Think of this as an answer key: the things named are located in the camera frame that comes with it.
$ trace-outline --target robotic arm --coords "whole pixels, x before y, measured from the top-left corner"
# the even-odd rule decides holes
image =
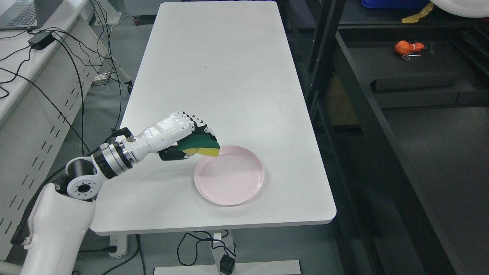
[[[93,198],[104,181],[128,171],[141,162],[149,153],[158,153],[162,160],[183,160],[191,155],[171,146],[195,131],[208,133],[216,140],[214,133],[202,120],[184,112],[171,114],[146,128],[141,134],[127,137],[112,144],[100,145],[99,151],[89,157],[79,157],[66,165],[66,175],[70,179],[66,187],[59,191],[75,199]]]
[[[30,235],[22,243],[28,250],[21,275],[69,275],[82,239],[95,215],[95,201],[104,181],[128,171],[149,153],[162,160],[183,160],[191,155],[172,146],[193,132],[212,130],[193,115],[171,114],[133,136],[104,143],[88,157],[71,160],[60,183],[43,187],[27,220]]]

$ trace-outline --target plate rim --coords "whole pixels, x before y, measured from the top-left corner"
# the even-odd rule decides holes
[[[258,192],[262,188],[263,182],[265,181],[265,168],[263,166],[262,161],[260,160],[260,158],[255,153],[253,153],[251,150],[249,150],[247,148],[244,148],[242,146],[238,146],[238,145],[224,145],[224,146],[221,146],[219,155],[220,154],[225,154],[226,153],[225,150],[226,149],[230,149],[230,148],[239,148],[239,150],[245,150],[247,153],[251,154],[254,157],[254,159],[256,160],[256,163],[259,165],[259,169],[260,169],[260,180],[258,180],[257,188],[256,188],[256,191],[254,192],[254,194],[252,196],[250,196],[249,198],[247,198],[246,200],[244,200],[242,202],[238,202],[236,204],[219,203],[219,202],[213,200],[212,198],[210,198],[209,196],[206,196],[206,194],[202,192],[201,188],[199,188],[198,183],[197,183],[197,170],[201,169],[201,167],[204,165],[204,163],[207,162],[207,160],[214,159],[214,157],[204,156],[203,158],[201,158],[197,162],[197,165],[195,166],[195,169],[194,169],[194,185],[195,185],[197,191],[199,192],[199,194],[203,198],[205,198],[206,200],[208,200],[208,201],[210,201],[210,202],[212,202],[214,204],[221,205],[221,206],[236,206],[236,205],[240,205],[242,203],[245,203],[245,202],[251,200],[254,196],[256,196],[256,194],[258,194]]]

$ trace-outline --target yellow sponge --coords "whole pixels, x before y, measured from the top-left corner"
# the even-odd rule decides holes
[[[204,132],[193,132],[177,143],[178,150],[186,154],[201,154],[204,156],[217,157],[219,155],[219,143]]]

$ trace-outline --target white table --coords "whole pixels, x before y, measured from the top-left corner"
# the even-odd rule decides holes
[[[138,134],[174,111],[203,119],[222,145],[254,152],[262,189],[237,206],[194,185],[201,156],[149,155],[102,187],[99,235],[327,224],[336,208],[275,2],[160,6],[122,126]]]

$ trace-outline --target electrical outlet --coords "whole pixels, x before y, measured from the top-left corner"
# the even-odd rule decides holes
[[[111,235],[109,246],[117,246],[117,251],[109,253],[112,258],[120,258],[126,255],[129,250],[129,239],[127,235]]]
[[[106,74],[97,74],[94,78],[92,83],[93,84],[100,84],[100,83],[105,83],[107,82],[111,77],[111,72],[108,71]]]

